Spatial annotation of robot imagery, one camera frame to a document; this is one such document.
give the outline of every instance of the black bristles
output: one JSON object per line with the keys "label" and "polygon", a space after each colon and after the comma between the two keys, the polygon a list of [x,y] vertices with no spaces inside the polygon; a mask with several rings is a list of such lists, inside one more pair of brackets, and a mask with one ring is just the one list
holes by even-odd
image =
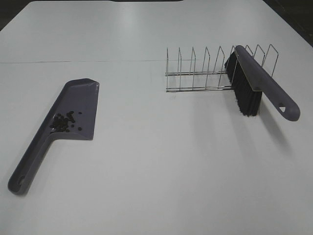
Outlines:
{"label": "black bristles", "polygon": [[246,116],[256,116],[260,107],[262,92],[252,90],[234,52],[226,61],[225,67],[229,81],[232,82],[240,112]]}

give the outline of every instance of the brush handle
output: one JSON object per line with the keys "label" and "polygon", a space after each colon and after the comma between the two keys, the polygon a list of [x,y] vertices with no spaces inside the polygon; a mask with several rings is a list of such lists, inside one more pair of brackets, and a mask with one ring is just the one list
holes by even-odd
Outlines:
{"label": "brush handle", "polygon": [[254,91],[262,91],[285,119],[297,121],[300,117],[300,109],[294,100],[255,61],[243,46],[236,46],[235,53],[251,88]]}

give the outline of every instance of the table surface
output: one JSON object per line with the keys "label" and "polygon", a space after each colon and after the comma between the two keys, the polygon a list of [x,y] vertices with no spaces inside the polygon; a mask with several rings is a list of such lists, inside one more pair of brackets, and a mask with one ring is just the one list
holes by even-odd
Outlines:
{"label": "table surface", "polygon": [[[232,91],[165,92],[181,47],[270,43],[268,99],[244,117]],[[32,2],[0,32],[0,234],[313,233],[313,49],[260,0]],[[100,83],[93,141],[55,141],[26,196],[7,182],[62,86]]]}

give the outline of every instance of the dish rack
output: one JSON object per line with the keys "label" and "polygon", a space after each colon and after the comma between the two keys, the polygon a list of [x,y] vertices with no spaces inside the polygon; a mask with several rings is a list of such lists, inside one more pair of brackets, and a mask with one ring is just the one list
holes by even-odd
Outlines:
{"label": "dish rack", "polygon": [[[234,52],[236,46],[232,46],[230,50],[231,55]],[[246,50],[251,54],[253,58],[261,53],[261,60],[259,64],[263,67],[270,49],[274,51],[276,56],[274,57],[274,67],[271,72],[273,77],[279,53],[276,48],[270,44],[267,52],[265,53],[261,46],[258,44],[254,50],[251,50],[249,45],[246,45]],[[169,50],[166,49],[166,92],[195,92],[195,91],[222,91],[233,90],[232,80],[229,81],[226,73],[228,66],[227,58],[225,58],[224,50],[221,46],[218,48],[217,56],[215,59],[214,67],[210,70],[211,54],[209,49],[205,47],[204,58],[197,60],[196,53],[192,47],[191,59],[183,59],[182,53],[179,47],[178,59],[169,60]]]}

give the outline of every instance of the hand brush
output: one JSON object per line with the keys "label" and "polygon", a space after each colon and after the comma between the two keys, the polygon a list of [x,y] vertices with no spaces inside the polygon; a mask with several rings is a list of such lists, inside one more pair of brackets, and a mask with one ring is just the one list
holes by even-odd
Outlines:
{"label": "hand brush", "polygon": [[256,116],[264,93],[277,111],[287,120],[297,121],[300,109],[291,97],[254,60],[243,46],[236,46],[225,63],[240,111]]}

